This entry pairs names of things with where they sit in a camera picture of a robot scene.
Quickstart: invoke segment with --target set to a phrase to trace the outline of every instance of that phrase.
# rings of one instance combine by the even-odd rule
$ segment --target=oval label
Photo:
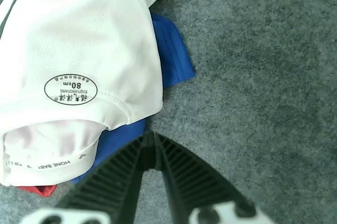
[[[80,105],[92,101],[97,95],[97,85],[89,78],[76,75],[58,75],[44,85],[51,100],[66,105]]]

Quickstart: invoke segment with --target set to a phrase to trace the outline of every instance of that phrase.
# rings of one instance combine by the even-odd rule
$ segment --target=ribbed rubber pad
[[[61,208],[107,212],[115,224],[132,224],[143,172],[160,170],[176,224],[188,224],[196,207],[248,201],[217,171],[180,144],[148,132],[115,152],[59,203]]]

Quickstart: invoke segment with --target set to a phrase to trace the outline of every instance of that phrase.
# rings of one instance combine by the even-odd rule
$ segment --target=blue fabric
[[[193,67],[178,29],[165,17],[154,13],[151,13],[151,17],[161,60],[163,87],[166,88],[193,78],[195,75]],[[105,158],[141,136],[144,130],[145,119],[121,126],[113,131],[104,131],[98,142],[93,166],[86,173],[71,181],[78,183]]]

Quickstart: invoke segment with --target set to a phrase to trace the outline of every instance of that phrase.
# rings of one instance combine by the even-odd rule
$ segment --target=gray carpet
[[[148,128],[183,144],[280,224],[337,223],[337,0],[160,0],[196,78],[165,91]],[[57,204],[0,187],[0,223]],[[160,174],[136,224],[172,223]]]

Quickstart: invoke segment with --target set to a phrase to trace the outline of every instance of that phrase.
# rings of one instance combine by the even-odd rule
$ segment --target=red fabric
[[[55,186],[18,186],[18,188],[29,191],[32,193],[36,193],[42,197],[49,197],[56,189]]]

